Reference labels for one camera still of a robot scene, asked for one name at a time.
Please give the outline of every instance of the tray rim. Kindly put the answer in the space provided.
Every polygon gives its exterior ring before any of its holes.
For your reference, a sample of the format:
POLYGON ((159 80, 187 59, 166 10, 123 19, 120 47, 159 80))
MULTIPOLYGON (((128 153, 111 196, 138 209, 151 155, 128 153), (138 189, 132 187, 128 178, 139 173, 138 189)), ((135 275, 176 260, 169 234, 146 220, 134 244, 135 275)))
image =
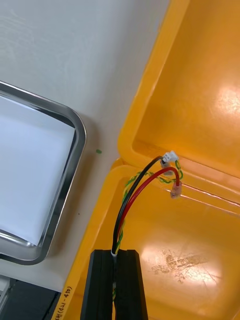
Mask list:
POLYGON ((87 142, 87 132, 81 117, 70 107, 61 103, 54 102, 35 93, 18 88, 14 85, 0 81, 0 97, 24 104, 30 108, 46 113, 49 116, 65 122, 75 129, 75 134, 69 152, 66 165, 61 176, 61 180, 54 197, 49 216, 43 230, 41 240, 38 244, 40 250, 39 255, 34 259, 19 259, 14 256, 0 253, 0 259, 14 262, 20 265, 35 265, 43 261, 49 253, 53 238, 59 225, 66 200, 73 184, 73 179, 76 175, 79 162, 81 160, 84 148, 87 142))

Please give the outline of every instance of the plastic surface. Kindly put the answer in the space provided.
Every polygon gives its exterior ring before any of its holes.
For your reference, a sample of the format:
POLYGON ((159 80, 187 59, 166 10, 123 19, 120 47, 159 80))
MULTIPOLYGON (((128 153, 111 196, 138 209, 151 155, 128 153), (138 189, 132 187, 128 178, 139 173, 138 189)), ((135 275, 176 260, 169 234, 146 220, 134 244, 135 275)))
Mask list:
POLYGON ((239 12, 238 0, 172 1, 119 136, 126 162, 174 150, 189 183, 239 193, 239 12))
MULTIPOLYGON (((106 177, 53 319, 62 303, 61 319, 80 318, 90 254, 111 248, 125 183, 138 170, 121 165, 106 177)), ((240 308, 240 207, 187 186, 171 199, 165 186, 152 182, 134 202, 121 246, 139 253, 149 319, 230 320, 240 308)))

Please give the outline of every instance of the metal tray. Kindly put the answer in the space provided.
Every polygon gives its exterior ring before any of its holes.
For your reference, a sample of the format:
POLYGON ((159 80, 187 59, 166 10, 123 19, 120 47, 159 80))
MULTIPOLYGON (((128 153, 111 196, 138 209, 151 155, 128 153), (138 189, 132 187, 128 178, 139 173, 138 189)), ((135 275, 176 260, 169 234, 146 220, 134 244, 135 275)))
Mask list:
POLYGON ((38 245, 0 230, 0 259, 21 265, 43 261, 50 249, 69 190, 86 144, 86 130, 79 115, 69 107, 0 81, 0 96, 54 117, 75 129, 65 168, 38 245))

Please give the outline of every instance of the white connector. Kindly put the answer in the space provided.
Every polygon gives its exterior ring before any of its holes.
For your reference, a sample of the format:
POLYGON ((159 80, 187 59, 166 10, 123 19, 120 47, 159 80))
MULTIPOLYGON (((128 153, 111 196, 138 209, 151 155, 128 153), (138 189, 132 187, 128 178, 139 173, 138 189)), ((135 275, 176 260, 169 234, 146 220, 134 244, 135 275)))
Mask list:
POLYGON ((175 162, 179 159, 179 157, 176 155, 174 151, 166 152, 164 156, 162 157, 163 162, 175 162))
MULTIPOLYGON (((164 156, 162 157, 162 160, 160 161, 162 168, 168 168, 170 167, 169 162, 175 162, 178 160, 179 157, 176 155, 174 151, 166 152, 164 156)), ((172 171, 167 171, 164 173, 165 176, 171 176, 173 175, 172 171)))

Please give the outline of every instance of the white paper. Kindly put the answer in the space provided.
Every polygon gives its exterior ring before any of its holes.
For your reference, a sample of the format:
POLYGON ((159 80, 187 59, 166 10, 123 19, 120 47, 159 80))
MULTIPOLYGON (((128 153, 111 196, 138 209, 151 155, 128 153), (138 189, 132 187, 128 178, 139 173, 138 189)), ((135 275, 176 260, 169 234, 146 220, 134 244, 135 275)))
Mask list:
POLYGON ((0 229, 37 245, 75 129, 0 97, 0 229))

